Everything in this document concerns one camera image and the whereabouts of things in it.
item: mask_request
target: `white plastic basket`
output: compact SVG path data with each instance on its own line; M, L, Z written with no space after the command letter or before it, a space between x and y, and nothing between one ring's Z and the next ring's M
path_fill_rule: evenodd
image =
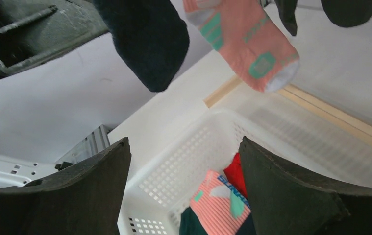
M257 123L232 111L208 111L127 182L120 233L177 235L180 215L207 171L222 173L243 136L322 175L372 187L372 147L317 116L310 119L320 135L312 138L294 123L266 115Z

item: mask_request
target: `red cloth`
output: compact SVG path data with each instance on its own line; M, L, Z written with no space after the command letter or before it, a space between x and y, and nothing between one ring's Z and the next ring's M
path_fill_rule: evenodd
M248 198L245 188L244 175L241 168L241 158L239 153L235 154L232 163L223 170L227 180L245 197Z

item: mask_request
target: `laundry basket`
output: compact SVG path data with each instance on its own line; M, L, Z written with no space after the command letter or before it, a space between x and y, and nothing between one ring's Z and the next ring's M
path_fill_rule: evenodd
M372 170L366 168L372 161L372 147L320 118L316 121L324 136L306 140L305 130L289 122L281 124L280 128L286 128L286 132L278 135L265 128L265 117L261 127L229 110L208 111L127 182L118 220L120 233L177 235L181 213L189 206L190 197L207 171L223 173L238 151L243 136L317 173L364 186L372 184ZM288 141L288 144L284 135L305 143ZM343 141L337 145L337 148L344 148L340 151L344 153L342 156L335 148L326 147L328 138Z

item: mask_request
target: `pink sock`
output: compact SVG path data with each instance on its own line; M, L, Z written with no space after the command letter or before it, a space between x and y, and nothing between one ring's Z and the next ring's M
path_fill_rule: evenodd
M235 235L250 214L245 197L215 171L207 173L190 207L208 235Z
M290 83L299 56L256 0L183 0L188 21L197 26L233 71L261 92Z

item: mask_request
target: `wooden edge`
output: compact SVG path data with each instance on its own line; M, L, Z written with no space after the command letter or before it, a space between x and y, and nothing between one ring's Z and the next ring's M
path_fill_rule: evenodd
M219 88L217 88L213 93L211 93L208 97L206 97L203 100L204 103L208 108L211 108L241 83L242 80L238 77L238 75L234 75L225 83L223 83Z
M333 125L339 127L340 129L354 135L361 141L369 144L372 146L372 127L367 125L366 123L346 114L343 113L342 111L329 106L328 104L324 103L321 100L318 100L317 98L313 97L312 95L309 95L305 93L304 91L296 88L296 87L291 87L289 90L297 89L297 94L294 94L290 91L288 91L286 88L278 91L280 95L283 97L297 103L301 107L307 109L308 111L320 116L321 118L329 121Z
M231 77L204 99L204 103L208 108L212 107L241 83L242 81L237 75ZM327 104L294 85L289 85L277 93L372 146L372 126L367 123Z

